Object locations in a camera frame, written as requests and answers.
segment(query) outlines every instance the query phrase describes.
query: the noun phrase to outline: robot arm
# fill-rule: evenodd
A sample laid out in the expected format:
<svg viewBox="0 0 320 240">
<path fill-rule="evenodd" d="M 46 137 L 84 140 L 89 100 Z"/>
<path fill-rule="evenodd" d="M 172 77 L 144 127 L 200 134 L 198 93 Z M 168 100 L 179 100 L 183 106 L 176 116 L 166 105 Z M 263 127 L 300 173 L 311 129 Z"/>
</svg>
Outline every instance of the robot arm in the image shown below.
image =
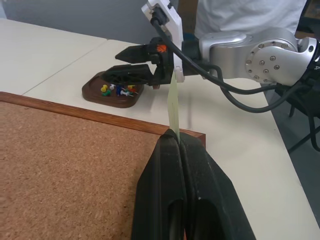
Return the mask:
<svg viewBox="0 0 320 240">
<path fill-rule="evenodd" d="M 199 40 L 202 59 L 219 66 L 225 79 L 246 78 L 285 86 L 301 79 L 312 61 L 320 64 L 317 45 L 314 38 L 296 40 L 282 28 L 269 28 L 253 35 L 210 33 Z"/>
<path fill-rule="evenodd" d="M 320 72 L 320 42 L 315 38 L 297 40 L 286 29 L 270 28 L 253 35 L 216 32 L 184 41 L 181 18 L 169 0 L 148 0 L 142 11 L 152 24 L 154 20 L 160 23 L 185 56 L 213 76 L 216 71 L 210 69 L 212 65 L 221 69 L 224 79 L 247 78 L 293 86 L 310 72 Z M 152 74 L 147 64 L 112 67 L 103 77 L 113 84 L 159 86 L 170 83 L 173 71 L 178 83 L 185 76 L 199 74 L 168 49 L 161 38 L 154 38 L 147 45 L 128 47 L 115 58 L 132 64 L 151 62 L 157 68 Z"/>
</svg>

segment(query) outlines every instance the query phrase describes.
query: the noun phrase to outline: white push pin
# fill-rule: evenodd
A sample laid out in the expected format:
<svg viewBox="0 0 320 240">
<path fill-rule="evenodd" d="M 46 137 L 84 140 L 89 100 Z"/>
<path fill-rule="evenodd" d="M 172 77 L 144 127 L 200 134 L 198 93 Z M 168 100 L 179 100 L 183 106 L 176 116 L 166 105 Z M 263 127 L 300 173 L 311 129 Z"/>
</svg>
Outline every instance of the white push pin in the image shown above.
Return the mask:
<svg viewBox="0 0 320 240">
<path fill-rule="evenodd" d="M 125 92 L 125 91 L 122 90 L 122 91 L 120 92 L 120 94 L 121 94 L 121 95 L 126 95 L 126 96 L 133 97 L 133 95 L 130 95 L 130 92 L 128 92 L 128 91 Z"/>
</svg>

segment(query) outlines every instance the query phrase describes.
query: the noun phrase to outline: wooden frame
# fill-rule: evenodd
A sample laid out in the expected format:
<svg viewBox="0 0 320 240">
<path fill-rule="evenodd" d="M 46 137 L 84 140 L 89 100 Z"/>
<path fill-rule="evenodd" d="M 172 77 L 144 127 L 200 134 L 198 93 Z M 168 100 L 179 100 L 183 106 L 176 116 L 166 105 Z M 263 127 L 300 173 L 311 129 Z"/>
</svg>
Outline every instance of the wooden frame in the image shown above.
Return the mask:
<svg viewBox="0 0 320 240">
<path fill-rule="evenodd" d="M 123 116 L 116 116 L 108 113 L 88 110 L 80 107 L 64 105 L 60 103 L 45 101 L 28 96 L 16 95 L 7 92 L 0 92 L 0 102 L 91 120 L 99 123 L 109 124 L 127 129 L 133 129 L 155 135 L 162 135 L 169 128 L 166 125 L 136 120 Z M 206 146 L 206 135 L 204 133 L 185 129 L 181 129 L 180 131 L 194 136 L 196 138 L 199 138 L 202 144 Z"/>
</svg>

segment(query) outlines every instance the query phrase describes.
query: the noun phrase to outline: cork surface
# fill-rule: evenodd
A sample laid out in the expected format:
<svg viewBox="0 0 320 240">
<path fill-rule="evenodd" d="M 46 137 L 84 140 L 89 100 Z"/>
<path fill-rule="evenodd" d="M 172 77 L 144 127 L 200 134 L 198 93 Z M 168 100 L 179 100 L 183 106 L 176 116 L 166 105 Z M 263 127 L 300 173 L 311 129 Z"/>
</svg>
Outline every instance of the cork surface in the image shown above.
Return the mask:
<svg viewBox="0 0 320 240">
<path fill-rule="evenodd" d="M 130 239 L 158 135 L 1 102 L 0 239 Z"/>
</svg>

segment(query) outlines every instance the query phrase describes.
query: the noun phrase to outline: paper note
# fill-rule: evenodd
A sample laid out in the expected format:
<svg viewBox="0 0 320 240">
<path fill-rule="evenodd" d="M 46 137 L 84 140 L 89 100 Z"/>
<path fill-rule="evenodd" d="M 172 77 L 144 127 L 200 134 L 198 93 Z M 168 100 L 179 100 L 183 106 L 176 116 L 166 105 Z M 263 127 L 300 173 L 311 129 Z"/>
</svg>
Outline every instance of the paper note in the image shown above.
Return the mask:
<svg viewBox="0 0 320 240">
<path fill-rule="evenodd" d="M 173 71 L 172 73 L 168 94 L 168 115 L 170 129 L 172 129 L 175 132 L 178 139 L 178 144 L 180 144 L 178 88 L 175 71 Z"/>
</svg>

